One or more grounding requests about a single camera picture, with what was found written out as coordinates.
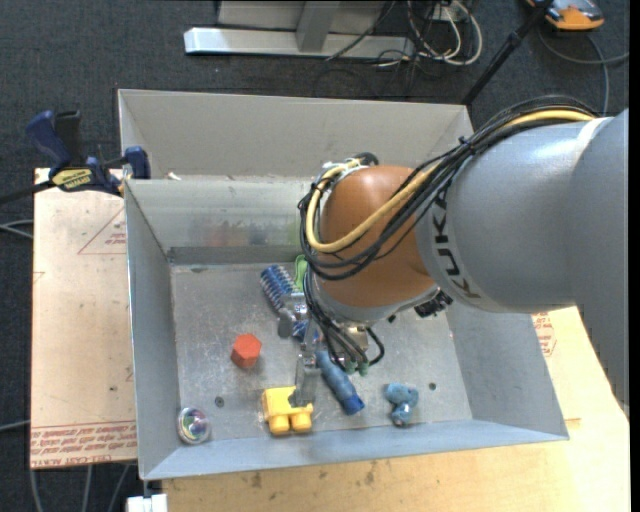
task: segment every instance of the cardboard sheet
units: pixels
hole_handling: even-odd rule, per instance
[[[31,467],[135,459],[123,200],[41,192],[34,230]]]

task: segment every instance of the green object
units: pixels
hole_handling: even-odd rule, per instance
[[[369,373],[369,363],[360,363],[358,365],[358,373],[362,377],[366,377]]]
[[[344,362],[344,371],[347,375],[351,375],[356,371],[356,362],[352,360],[348,360]]]
[[[293,279],[296,283],[296,286],[298,287],[299,290],[303,290],[303,281],[304,281],[304,274],[307,271],[307,260],[304,259],[304,256],[302,254],[300,254],[298,257],[296,257],[296,277]]]

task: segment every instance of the black carpet floor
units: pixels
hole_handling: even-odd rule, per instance
[[[0,196],[29,186],[34,167],[48,164],[24,131],[42,110],[80,110],[85,147],[100,145],[105,155],[117,155],[119,88],[460,103],[530,13],[523,0],[476,3],[484,34],[481,58],[460,68],[427,62],[412,75],[408,65],[376,69],[344,59],[186,56],[183,33],[212,23],[209,1],[0,0]],[[380,32],[406,32],[404,4],[394,5]],[[589,37],[605,57],[627,52],[630,0],[599,5],[606,22]],[[543,32],[561,52],[598,59],[585,34]],[[550,93],[573,96],[602,112],[607,88],[604,113],[615,115],[629,106],[629,61],[608,66],[608,72],[606,87],[602,66],[558,58],[534,31],[473,102],[472,120],[478,126],[505,107]],[[0,224],[32,216],[32,198],[0,206]],[[31,241],[0,231],[0,425],[29,416],[31,266]],[[0,511],[36,510],[28,442],[28,429],[0,431]],[[107,510],[123,469],[94,468],[89,511]],[[80,510],[86,473],[86,468],[38,473],[43,509]],[[116,509],[141,491],[131,468]]]

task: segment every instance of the black cable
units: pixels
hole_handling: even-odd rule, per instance
[[[406,179],[400,184],[400,186],[398,187],[398,189],[393,193],[394,197],[396,195],[398,195],[399,192],[401,192],[402,190],[404,190],[405,188],[407,188],[407,186],[409,185],[409,183],[411,183],[413,181],[413,179],[417,176],[417,174],[422,171],[425,167],[427,167],[428,165],[431,165],[434,162],[437,162],[438,160],[441,160],[442,158],[450,155],[451,153],[453,153],[455,150],[457,149],[457,146],[455,148],[450,149],[449,151],[447,151],[446,153],[442,153],[441,155],[438,155],[434,158],[431,158],[429,160],[426,160],[424,162],[422,162],[418,167],[416,167],[411,174],[409,174],[409,176],[406,177]]]
[[[367,327],[367,333],[369,334],[369,336],[371,336],[371,339],[378,346],[379,350],[378,355],[374,357],[369,363],[369,366],[373,366],[374,364],[379,363],[384,357],[384,344],[382,343],[382,341],[380,341],[380,338],[378,338],[376,333],[373,332],[373,329],[371,329],[371,327]]]
[[[497,114],[489,120],[480,130],[474,135],[469,137],[468,140],[463,140],[459,146],[445,154],[446,156],[436,165],[430,176],[424,183],[422,183],[413,196],[407,200],[407,202],[400,208],[394,217],[387,223],[383,229],[379,238],[367,248],[360,251],[358,254],[345,258],[340,262],[322,262],[317,258],[315,251],[311,249],[306,241],[304,233],[304,224],[306,223],[306,210],[303,202],[301,202],[301,216],[303,218],[303,224],[301,225],[301,245],[307,261],[311,269],[316,272],[323,279],[328,280],[340,280],[351,277],[368,266],[375,260],[376,256],[381,250],[382,245],[397,232],[401,226],[417,211],[417,209],[423,205],[425,208],[429,208],[435,200],[435,194],[438,190],[441,190],[447,182],[455,176],[462,164],[470,156],[479,154],[485,151],[493,144],[496,144],[500,140],[509,137],[524,129],[530,129],[535,126],[544,124],[551,124],[557,122],[565,122],[562,119],[554,120],[536,120],[533,122],[523,123],[520,125],[507,126],[508,123],[521,117],[525,114],[537,113],[545,110],[552,110],[563,108],[574,112],[585,113],[587,115],[595,117],[595,114],[586,107],[583,103],[574,100],[559,98],[557,96],[549,96],[538,98],[523,102],[519,105],[506,109],[505,111]],[[416,169],[423,168],[425,164],[418,166]],[[342,273],[328,274],[323,272],[322,268],[331,269],[344,269],[351,266],[349,270]]]
[[[599,66],[599,65],[606,65],[606,64],[615,64],[617,62],[622,62],[622,61],[627,60],[629,58],[629,52],[625,52],[622,55],[617,55],[615,57],[609,57],[609,58],[606,58],[606,59],[604,58],[604,56],[602,54],[599,55],[599,57],[600,57],[599,60],[576,59],[575,57],[571,57],[570,55],[565,55],[564,53],[560,53],[558,50],[553,48],[547,42],[547,40],[542,36],[542,30],[540,30],[540,28],[538,28],[538,38],[542,42],[543,46],[547,50],[549,50],[551,53],[553,53],[555,56],[560,57],[563,60],[566,60],[566,61],[569,61],[569,62],[573,62],[574,64],[584,64],[584,65],[587,65],[587,66]]]
[[[330,61],[333,59],[337,59],[339,57],[342,57],[345,53],[347,53],[349,50],[353,49],[355,46],[357,46],[365,37],[367,37],[369,34],[371,34],[377,27],[378,25],[380,25],[380,23],[382,23],[384,21],[384,19],[389,15],[389,13],[391,12],[391,9],[393,9],[393,6],[395,5],[395,1],[390,2],[387,10],[380,15],[380,17],[376,20],[376,22],[371,25],[367,30],[365,30],[362,34],[360,34],[354,41],[352,41],[351,43],[349,43],[347,46],[345,46],[342,50],[337,51],[336,53],[334,53],[333,55],[331,55],[331,57],[327,57],[325,60]]]
[[[327,351],[329,352],[329,357],[331,359],[331,362],[335,364],[338,368],[340,368],[343,372],[346,373],[347,372],[346,367],[342,364],[342,362],[340,361],[340,358],[338,357],[338,354],[333,348],[333,345],[328,340],[327,340]]]
[[[380,58],[382,55],[384,55],[386,53],[390,53],[390,52],[400,53],[400,54],[402,54],[403,57],[404,56],[410,57],[410,55],[408,53],[406,53],[406,51],[405,51],[406,48],[407,48],[407,42],[408,42],[408,40],[405,38],[405,43],[404,43],[404,47],[402,48],[402,50],[385,50],[385,51],[381,52],[380,54],[378,54],[378,58]],[[378,98],[383,98],[384,97],[384,93],[387,91],[389,86],[395,81],[395,79],[398,76],[398,72],[400,71],[400,65],[401,64],[402,64],[402,59],[400,59],[400,61],[397,62],[396,65],[394,66],[391,78],[389,80],[387,80],[387,82],[382,87],[382,90],[381,90],[380,94],[378,95]]]
[[[462,62],[467,62],[469,59],[471,59],[471,57],[473,56],[473,47],[474,47],[474,29],[473,29],[473,23],[471,22],[471,16],[473,16],[473,11],[474,11],[474,7],[475,6],[470,6],[467,11],[469,13],[468,16],[468,22],[463,26],[463,30],[471,30],[470,33],[465,34],[465,37],[463,38],[464,40],[468,40],[469,42],[467,43],[467,49],[463,52],[464,55],[464,59],[462,60]]]
[[[391,59],[383,59],[382,56],[386,55],[387,53],[397,53],[400,55],[400,58],[398,58],[395,61]],[[372,64],[376,66],[378,72],[382,71],[383,68],[394,66],[394,77],[395,77],[397,75],[397,69],[399,66],[401,66],[404,63],[411,63],[412,66],[417,68],[420,71],[420,73],[422,73],[428,79],[440,78],[435,73],[430,73],[429,71],[427,71],[420,63],[419,58],[415,60],[415,62],[413,62],[414,55],[416,55],[415,52],[413,54],[408,54],[406,51],[403,51],[403,50],[385,50],[383,52],[380,52],[378,54],[378,57],[376,57],[376,59],[369,61],[368,64]],[[386,91],[386,88],[389,85],[391,85],[394,77],[392,77],[392,80],[389,80],[388,83],[385,85],[385,87],[383,88],[383,92]]]
[[[410,30],[409,33],[412,35],[412,39],[414,45],[416,47],[416,53],[419,54],[419,50],[417,48],[420,46],[423,50],[425,50],[429,54],[429,58],[433,60],[442,60],[443,57],[436,55],[431,47],[427,44],[425,37],[429,32],[431,32],[431,27],[433,26],[433,13],[435,11],[435,3],[432,4],[431,10],[425,16],[416,15],[413,10],[412,2],[407,2],[407,18],[409,19],[409,26],[411,28],[411,23],[413,22],[413,18],[417,17],[422,21],[422,28],[416,34],[413,30]]]
[[[333,354],[335,355],[335,350],[333,350],[333,346],[331,346],[331,340],[332,339],[335,340],[345,351],[345,354],[349,356],[349,359],[353,362],[356,362],[357,358],[353,353],[353,350],[351,350],[351,348],[346,343],[344,343],[343,339],[331,338],[331,336],[329,335],[329,331],[335,332],[337,328],[333,325],[333,322],[331,321],[331,319],[325,315],[324,311],[322,311],[322,308],[320,308],[320,306],[317,304],[317,302],[313,298],[313,295],[311,293],[310,280],[311,280],[311,274],[307,272],[305,274],[304,280],[302,281],[303,292],[307,300],[307,306],[309,308],[311,317],[318,324],[318,327],[320,327],[320,329],[322,330],[322,334],[327,340],[327,346],[332,349]]]
[[[113,510],[113,507],[116,506],[116,502],[118,501],[118,497],[120,496],[120,488],[122,487],[122,484],[124,482],[125,477],[127,476],[127,473],[129,471],[129,468],[131,466],[129,466],[128,464],[125,465],[124,470],[122,471],[122,474],[120,475],[120,479],[118,480],[118,483],[116,484],[116,488],[113,491],[113,495],[111,496],[111,502],[109,503],[109,508],[107,508],[107,512],[111,512]]]
[[[418,225],[418,223],[422,220],[422,218],[427,214],[428,211],[429,211],[429,208],[424,208],[420,213],[420,215],[418,215],[415,218],[415,220],[411,223],[411,225],[402,234],[402,236],[386,252],[384,252],[380,256],[376,256],[375,260],[378,261],[378,260],[381,260],[382,258],[386,258],[387,256],[389,256],[389,254],[395,251],[398,248],[398,246],[402,243],[402,241],[405,238],[407,238],[409,233],[411,233],[411,231],[413,231],[413,229]]]
[[[609,68],[607,67],[607,63],[605,62],[605,58],[600,47],[589,36],[587,36],[587,39],[602,61],[602,79],[604,80],[604,89],[602,91],[602,115],[606,116],[609,111]]]
[[[331,329],[331,331],[332,331],[332,333],[334,335],[333,339],[339,339],[340,340],[340,346],[343,346],[343,344],[347,345],[350,349],[352,349],[355,352],[357,352],[357,354],[360,356],[360,360],[361,360],[362,363],[367,364],[369,362],[369,358],[368,358],[367,354],[360,347],[360,345],[358,345],[357,341],[355,341],[351,336],[349,336],[342,329],[340,329],[339,327],[334,325],[333,322],[329,325],[329,327],[330,327],[330,329]]]
[[[410,16],[411,15],[411,9],[412,9],[411,8],[411,2],[407,2],[407,9],[408,9],[408,13],[409,13],[409,16]],[[431,12],[429,13],[428,17],[423,19],[423,21],[422,21],[422,27],[420,28],[419,34],[417,36],[420,39],[421,42],[424,41],[424,37],[426,37],[426,33],[429,33],[431,31],[431,27],[433,25],[433,11],[434,10],[435,10],[435,4],[434,4],[434,7],[431,8]],[[418,45],[414,43],[413,55],[411,56],[411,59],[410,59],[411,74],[410,74],[408,83],[407,83],[407,79],[406,79],[406,75],[405,75],[405,85],[404,85],[404,90],[403,90],[403,93],[402,93],[402,96],[405,99],[407,99],[409,97],[409,94],[411,93],[411,89],[413,89],[416,67],[417,67],[419,61],[420,61],[420,50],[418,49]]]
[[[29,188],[24,188],[22,190],[12,192],[11,194],[7,194],[6,196],[0,196],[0,206],[2,206],[3,204],[11,203],[23,197],[33,195],[42,190],[47,190],[55,186],[56,185],[54,185],[50,181],[45,181],[44,183],[39,183],[38,185],[32,185]]]

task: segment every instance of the metal stand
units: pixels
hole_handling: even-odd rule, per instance
[[[185,51],[189,55],[330,57],[359,37],[359,34],[329,33],[336,16],[340,16],[341,3],[305,2],[295,31],[192,28],[184,34]],[[345,55],[350,58],[376,59],[384,52],[390,56],[387,58],[397,58],[394,50],[411,53],[413,46],[405,37],[367,36]]]

